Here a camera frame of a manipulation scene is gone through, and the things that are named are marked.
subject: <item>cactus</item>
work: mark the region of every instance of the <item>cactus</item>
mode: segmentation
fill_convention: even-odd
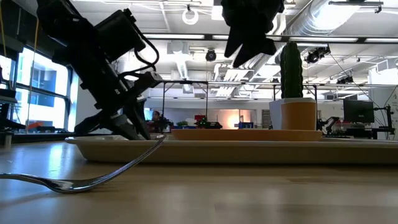
[[[289,42],[280,55],[281,91],[283,98],[303,97],[303,68],[300,51],[295,42]]]

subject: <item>glass window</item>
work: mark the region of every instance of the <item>glass window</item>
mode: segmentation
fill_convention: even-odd
[[[64,128],[64,99],[32,92],[29,106],[29,90],[17,88],[16,91],[18,104],[12,117],[15,122],[26,124],[29,115],[29,124],[40,122],[42,126]]]
[[[12,60],[0,55],[0,66],[2,68],[2,78],[9,80],[12,71]]]
[[[32,82],[33,87],[66,95],[68,69],[53,63],[41,54],[34,55],[32,50],[24,48],[24,51],[19,54],[17,82],[25,85],[30,85]]]

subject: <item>wooden table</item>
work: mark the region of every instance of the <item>wooden table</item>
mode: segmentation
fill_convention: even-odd
[[[64,143],[0,149],[0,172],[81,179],[119,166]],[[398,223],[398,168],[145,165],[76,195],[0,180],[0,223]]]

